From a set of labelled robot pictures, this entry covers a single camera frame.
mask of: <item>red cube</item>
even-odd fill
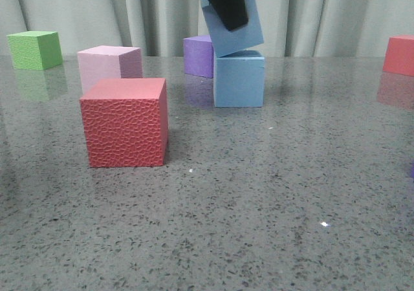
[[[80,107],[91,167],[164,164],[166,79],[103,79],[80,98]]]
[[[414,36],[395,36],[389,39],[382,70],[414,76]]]

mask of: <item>speckled gray surface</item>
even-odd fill
[[[182,58],[145,58],[166,165],[91,169],[76,58],[1,57],[0,290],[414,290],[414,112],[377,102],[381,69],[268,58],[263,108],[216,109]]]

